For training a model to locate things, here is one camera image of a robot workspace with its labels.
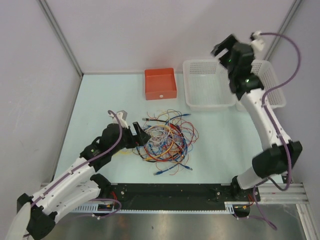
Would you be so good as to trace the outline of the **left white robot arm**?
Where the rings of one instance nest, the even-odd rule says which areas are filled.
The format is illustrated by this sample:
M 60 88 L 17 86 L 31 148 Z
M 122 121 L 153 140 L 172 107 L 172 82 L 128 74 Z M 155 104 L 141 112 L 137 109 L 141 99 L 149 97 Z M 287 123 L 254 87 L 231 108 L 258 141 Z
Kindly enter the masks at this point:
M 138 122 L 134 122 L 133 126 L 136 134 L 132 134 L 129 127 L 109 124 L 61 176 L 32 195 L 23 193 L 18 197 L 18 210 L 30 203 L 26 231 L 33 239 L 46 237 L 76 207 L 93 199 L 105 200 L 110 196 L 110 182 L 98 171 L 120 150 L 143 147 L 151 138 Z

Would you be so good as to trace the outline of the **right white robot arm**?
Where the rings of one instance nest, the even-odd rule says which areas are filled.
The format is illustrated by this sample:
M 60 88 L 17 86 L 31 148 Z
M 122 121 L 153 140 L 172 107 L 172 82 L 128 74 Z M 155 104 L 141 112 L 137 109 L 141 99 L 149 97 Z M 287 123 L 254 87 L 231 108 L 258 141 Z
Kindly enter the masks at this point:
M 230 34 L 211 51 L 216 57 L 226 50 L 218 59 L 219 63 L 227 70 L 230 91 L 249 113 L 262 146 L 262 152 L 252 159 L 251 167 L 232 179 L 230 194 L 237 201 L 247 197 L 249 190 L 267 181 L 273 183 L 272 177 L 283 173 L 287 174 L 285 187 L 275 186 L 286 191 L 292 182 L 293 167 L 303 150 L 301 142 L 293 141 L 282 128 L 267 101 L 268 94 L 282 85 L 266 90 L 261 78 L 252 72 L 255 53 L 264 48 L 263 36 L 263 33 L 254 32 L 250 36 L 251 42 L 244 43 Z

